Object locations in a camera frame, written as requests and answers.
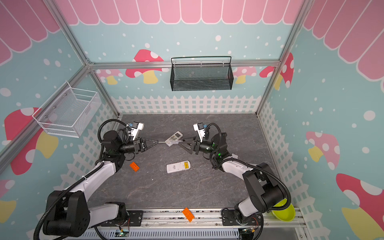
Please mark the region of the large white remote control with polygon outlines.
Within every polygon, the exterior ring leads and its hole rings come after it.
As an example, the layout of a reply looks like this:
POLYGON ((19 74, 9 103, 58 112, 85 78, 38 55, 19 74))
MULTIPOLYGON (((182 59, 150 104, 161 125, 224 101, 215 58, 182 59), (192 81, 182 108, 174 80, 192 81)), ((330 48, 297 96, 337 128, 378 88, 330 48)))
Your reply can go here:
POLYGON ((171 174, 171 173, 186 171, 185 166, 184 166, 184 162, 189 162, 189 161, 183 161, 183 162, 179 162, 179 163, 168 164, 167 165, 167 173, 171 174))

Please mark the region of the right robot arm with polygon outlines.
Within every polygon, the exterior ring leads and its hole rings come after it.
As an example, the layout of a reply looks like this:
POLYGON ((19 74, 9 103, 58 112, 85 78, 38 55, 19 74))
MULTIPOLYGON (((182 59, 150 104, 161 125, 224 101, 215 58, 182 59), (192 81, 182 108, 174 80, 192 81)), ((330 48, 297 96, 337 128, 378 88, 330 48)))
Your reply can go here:
POLYGON ((222 210, 223 225, 261 223, 263 213, 282 211, 290 207, 289 188, 273 174, 266 163, 252 165, 228 151, 227 133, 215 123, 194 125, 198 135, 180 140, 179 146, 189 154, 207 154, 214 170, 232 174, 244 181, 248 197, 233 209, 222 210))

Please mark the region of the clear handle screwdriver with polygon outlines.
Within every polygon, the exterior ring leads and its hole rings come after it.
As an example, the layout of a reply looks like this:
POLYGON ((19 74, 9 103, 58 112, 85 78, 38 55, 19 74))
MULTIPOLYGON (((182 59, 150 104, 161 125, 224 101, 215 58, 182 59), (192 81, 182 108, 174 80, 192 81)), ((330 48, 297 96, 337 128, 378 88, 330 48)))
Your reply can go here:
POLYGON ((164 144, 178 144, 180 142, 183 142, 183 141, 167 141, 167 142, 158 142, 159 144, 160 143, 164 143, 164 144))

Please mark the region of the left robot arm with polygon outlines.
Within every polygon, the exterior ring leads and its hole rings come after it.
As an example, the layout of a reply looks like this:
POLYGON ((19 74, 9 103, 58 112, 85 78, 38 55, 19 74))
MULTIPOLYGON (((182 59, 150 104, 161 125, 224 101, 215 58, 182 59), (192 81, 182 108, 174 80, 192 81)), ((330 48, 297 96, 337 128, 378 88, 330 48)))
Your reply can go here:
POLYGON ((95 167, 74 184, 62 191, 53 191, 47 199, 47 207, 34 231, 33 238, 38 240, 40 233, 56 236, 58 240, 67 237, 79 237, 89 228, 96 229, 105 222, 124 225, 130 219, 123 202, 108 202, 90 208, 88 200, 93 193, 111 176, 117 173, 126 162, 126 154, 137 155, 157 145, 157 140, 139 138, 142 123, 123 125, 120 132, 102 129, 112 120, 103 122, 97 132, 101 144, 100 157, 95 167))

